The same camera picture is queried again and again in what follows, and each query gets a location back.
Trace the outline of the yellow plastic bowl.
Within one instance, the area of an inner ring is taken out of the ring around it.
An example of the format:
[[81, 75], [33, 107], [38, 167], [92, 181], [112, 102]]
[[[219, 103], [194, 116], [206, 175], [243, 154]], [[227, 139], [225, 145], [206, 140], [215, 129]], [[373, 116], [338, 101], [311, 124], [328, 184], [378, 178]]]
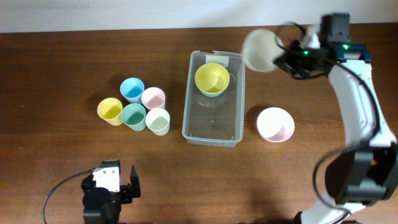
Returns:
[[195, 72], [197, 88], [210, 93], [226, 90], [229, 82], [229, 72], [218, 63], [206, 63]]

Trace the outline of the white plastic bowl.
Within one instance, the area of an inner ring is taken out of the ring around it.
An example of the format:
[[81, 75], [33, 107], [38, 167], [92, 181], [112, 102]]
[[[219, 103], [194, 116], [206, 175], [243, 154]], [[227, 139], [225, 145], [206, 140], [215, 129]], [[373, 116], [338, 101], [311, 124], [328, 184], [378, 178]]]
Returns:
[[284, 45], [272, 31], [253, 30], [243, 42], [241, 54], [245, 65], [255, 72], [269, 73], [277, 70], [274, 60], [284, 53], [279, 46]]

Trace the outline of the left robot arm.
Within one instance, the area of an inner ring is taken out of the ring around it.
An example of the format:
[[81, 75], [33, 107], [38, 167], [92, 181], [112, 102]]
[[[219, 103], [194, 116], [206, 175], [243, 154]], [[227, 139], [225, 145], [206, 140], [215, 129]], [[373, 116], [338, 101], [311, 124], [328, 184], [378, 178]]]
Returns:
[[120, 184], [120, 175], [120, 161], [105, 160], [82, 180], [85, 223], [118, 224], [121, 205], [130, 204], [141, 196], [135, 167], [131, 167], [130, 182], [126, 185]]

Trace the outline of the yellow plastic cup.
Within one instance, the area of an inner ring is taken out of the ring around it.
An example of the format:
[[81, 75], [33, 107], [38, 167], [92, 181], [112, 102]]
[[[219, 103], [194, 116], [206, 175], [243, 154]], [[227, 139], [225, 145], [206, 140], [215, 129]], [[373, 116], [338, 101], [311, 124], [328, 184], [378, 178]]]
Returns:
[[121, 125], [123, 104], [117, 98], [105, 98], [97, 106], [98, 116], [113, 126]]

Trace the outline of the green plastic bowl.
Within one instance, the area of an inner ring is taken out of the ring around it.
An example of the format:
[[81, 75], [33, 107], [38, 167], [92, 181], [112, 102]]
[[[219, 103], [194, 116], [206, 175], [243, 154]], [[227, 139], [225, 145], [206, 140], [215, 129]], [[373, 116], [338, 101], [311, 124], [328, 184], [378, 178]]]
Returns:
[[199, 91], [203, 95], [205, 95], [207, 97], [210, 97], [210, 98], [214, 98], [214, 97], [220, 96], [224, 92], [224, 90], [223, 90], [223, 91], [219, 91], [219, 92], [216, 92], [216, 93], [210, 93], [210, 92], [207, 92], [207, 91], [204, 91], [204, 90], [201, 90], [201, 89], [199, 89]]

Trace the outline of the pink plastic cup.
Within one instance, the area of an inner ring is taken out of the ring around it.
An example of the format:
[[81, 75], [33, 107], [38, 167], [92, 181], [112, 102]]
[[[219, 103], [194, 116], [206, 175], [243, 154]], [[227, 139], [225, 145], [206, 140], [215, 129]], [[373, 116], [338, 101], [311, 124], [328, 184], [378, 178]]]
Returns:
[[141, 101], [147, 110], [155, 108], [165, 108], [165, 93], [157, 87], [150, 87], [144, 90], [141, 95]]

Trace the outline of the white plastic cup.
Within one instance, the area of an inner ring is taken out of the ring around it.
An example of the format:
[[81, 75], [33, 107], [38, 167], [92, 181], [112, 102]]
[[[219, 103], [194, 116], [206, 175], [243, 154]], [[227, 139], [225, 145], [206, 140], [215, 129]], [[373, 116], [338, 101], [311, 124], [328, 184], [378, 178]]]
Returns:
[[170, 115], [162, 108], [150, 110], [146, 115], [146, 126], [157, 136], [164, 136], [170, 129]]

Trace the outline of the blue plastic cup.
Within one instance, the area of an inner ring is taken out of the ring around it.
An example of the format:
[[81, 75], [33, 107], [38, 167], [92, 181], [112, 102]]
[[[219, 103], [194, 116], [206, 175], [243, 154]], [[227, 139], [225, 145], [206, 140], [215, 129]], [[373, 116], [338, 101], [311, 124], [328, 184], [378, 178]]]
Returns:
[[144, 90], [144, 83], [138, 78], [128, 78], [120, 85], [122, 96], [130, 103], [141, 104], [141, 96]]

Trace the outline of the pink plastic bowl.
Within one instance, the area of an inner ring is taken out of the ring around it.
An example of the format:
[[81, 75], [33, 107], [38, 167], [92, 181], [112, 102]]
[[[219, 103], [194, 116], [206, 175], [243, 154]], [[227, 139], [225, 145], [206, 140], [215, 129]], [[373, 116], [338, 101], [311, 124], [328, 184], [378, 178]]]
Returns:
[[293, 117], [282, 108], [271, 107], [260, 112], [256, 128], [268, 142], [284, 142], [290, 139], [295, 131]]

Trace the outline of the green plastic cup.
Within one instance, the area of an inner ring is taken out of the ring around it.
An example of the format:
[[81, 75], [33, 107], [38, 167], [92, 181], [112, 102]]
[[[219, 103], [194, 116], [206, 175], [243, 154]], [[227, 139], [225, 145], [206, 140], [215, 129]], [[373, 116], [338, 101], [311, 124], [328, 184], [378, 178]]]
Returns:
[[138, 103], [125, 106], [121, 113], [122, 122], [134, 131], [142, 131], [146, 128], [146, 109]]

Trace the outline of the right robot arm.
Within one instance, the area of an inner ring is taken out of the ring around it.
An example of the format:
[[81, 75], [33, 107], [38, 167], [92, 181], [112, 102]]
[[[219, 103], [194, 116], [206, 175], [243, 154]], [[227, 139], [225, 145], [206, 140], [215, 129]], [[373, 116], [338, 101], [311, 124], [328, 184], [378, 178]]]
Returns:
[[302, 28], [274, 64], [296, 80], [327, 77], [343, 118], [346, 146], [323, 156], [325, 191], [294, 223], [345, 223], [389, 199], [397, 187], [397, 139], [384, 119], [372, 81], [371, 56], [351, 40], [349, 14], [322, 16], [320, 30]]

